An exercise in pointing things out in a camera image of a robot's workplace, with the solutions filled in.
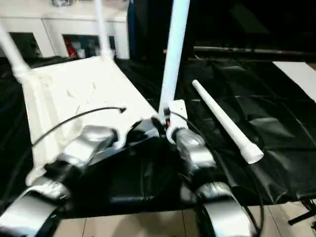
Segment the black cable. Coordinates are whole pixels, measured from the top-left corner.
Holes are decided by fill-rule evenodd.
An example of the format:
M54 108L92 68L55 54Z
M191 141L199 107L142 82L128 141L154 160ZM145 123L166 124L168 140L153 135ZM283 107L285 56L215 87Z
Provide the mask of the black cable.
M12 191L12 188L13 188L13 185L15 183L15 180L16 180L16 177L18 176L19 172L20 172L20 169L22 167L22 165L24 164L27 156L30 154L30 152L32 151L32 148L35 147L38 143L40 143L45 137L47 137L50 133L52 133L53 131L55 131L56 129L58 129L59 127L61 127L62 125L72 121L72 120L75 120L79 117L82 117L84 115L87 115L87 114L90 114L90 113L93 113L93 112L96 112L96 111L101 111L101 110L119 110L121 113L123 113L126 108L120 108L120 107L101 107L101 108L98 108L98 109L94 109L94 110L89 110L89 111L86 111L86 112L83 112L83 113L80 113L80 114L77 114L75 116L72 116L71 118L69 119L66 119L65 121L62 121L61 123L57 124L56 126L54 126L53 128L51 128L50 130L48 130L45 134L43 134L40 138L38 138L33 144L31 147L29 147L29 149L27 149L24 154L21 156L21 158L19 159L17 165L15 166L15 169L13 170L12 172L12 175L9 179L9 183L7 185L7 188L2 196L2 202L4 204L7 203L7 199L9 198L9 195Z
M206 140L206 138L203 136L202 132L192 123L190 122L186 117L178 114L178 113L175 113L175 112L172 112L170 110L166 110L165 113L170 113L170 114L174 114L180 118L182 118L184 121L186 121L194 130L195 132L200 135L202 137L202 139L205 141L206 145L208 146L208 148L210 148L210 144L208 143L208 141ZM258 183L257 183L257 180L253 174L253 171L249 168L249 167L243 167L244 168L244 171L245 173L248 175L249 179L251 180L254 188L255 188L255 191L257 193L257 196L258 196L258 199L259 199L259 203L260 203L260 226L257 225L256 221L255 221L255 218L253 216L253 214L250 212L250 211L247 211L251 221L252 221L252 224L254 225L255 229L256 229L256 237L259 237L262 233L262 229L263 229L263 226L264 226L264 221L265 221L265 211L264 211L264 206L263 206L263 199L261 197L261 194L260 194L260 190L259 190L259 187L258 187Z

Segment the red object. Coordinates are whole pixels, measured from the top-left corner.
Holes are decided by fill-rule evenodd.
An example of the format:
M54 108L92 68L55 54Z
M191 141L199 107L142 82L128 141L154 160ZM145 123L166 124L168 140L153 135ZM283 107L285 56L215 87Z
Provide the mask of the red object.
M71 58L75 57L76 51L68 39L65 39L65 44L66 44L66 48L67 48L69 57L71 57Z

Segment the floor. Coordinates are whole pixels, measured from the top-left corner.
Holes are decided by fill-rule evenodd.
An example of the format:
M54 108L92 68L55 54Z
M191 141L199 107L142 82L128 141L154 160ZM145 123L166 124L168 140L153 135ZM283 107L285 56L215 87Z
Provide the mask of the floor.
M259 221L259 207L250 210ZM265 207L263 237L316 237L311 224L316 218L288 225L287 221L305 213L300 203ZM54 237L198 237L195 214L191 210L108 216L62 221Z

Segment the white pvc pipe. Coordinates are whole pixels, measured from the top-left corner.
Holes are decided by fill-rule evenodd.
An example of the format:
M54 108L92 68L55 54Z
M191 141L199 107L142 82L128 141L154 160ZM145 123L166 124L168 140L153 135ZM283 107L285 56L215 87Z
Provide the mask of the white pvc pipe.
M190 0L173 0L167 56L159 104L159 115L161 117L163 117L163 109L174 99L189 6Z
M5 30L0 19L0 47L8 58L15 76L26 72L30 67L23 60L10 34Z
M101 56L110 56L113 58L113 52L110 47L109 38L106 31L105 19L103 19L102 0L95 0L95 11L97 17L97 24L99 28L99 41L101 48Z
M246 135L239 129L239 127L231 120L231 118L216 103L210 94L207 93L207 91L197 80L194 80L192 85L197 90L207 106L211 109L230 137L233 139L233 141L236 143L236 145L239 147L240 153L246 162L248 164L252 164L259 161L264 155L259 147L246 137Z

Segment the white cabinet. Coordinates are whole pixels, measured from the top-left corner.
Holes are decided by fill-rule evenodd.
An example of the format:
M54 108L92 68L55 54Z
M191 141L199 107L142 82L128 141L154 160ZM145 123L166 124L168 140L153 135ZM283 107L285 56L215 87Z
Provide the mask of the white cabinet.
M44 19L48 36L54 48L56 55L68 57L68 51L65 39L81 36L96 36L95 41L98 44L98 28L94 20L73 20L73 19ZM110 45L118 58L129 58L128 33L126 22L106 22L107 34L110 38Z
M128 2L103 0L103 8L111 47L118 58L127 59ZM54 7L51 0L0 1L0 17L9 32L32 33L43 57L68 57L65 37L78 41L87 36L83 40L86 48L85 41L98 44L93 0L75 1L68 7Z
M53 47L50 43L49 37L46 33L43 21L36 18L11 18L3 17L2 23L6 30L10 33L29 33L33 34L40 53L43 57L52 57L55 55Z

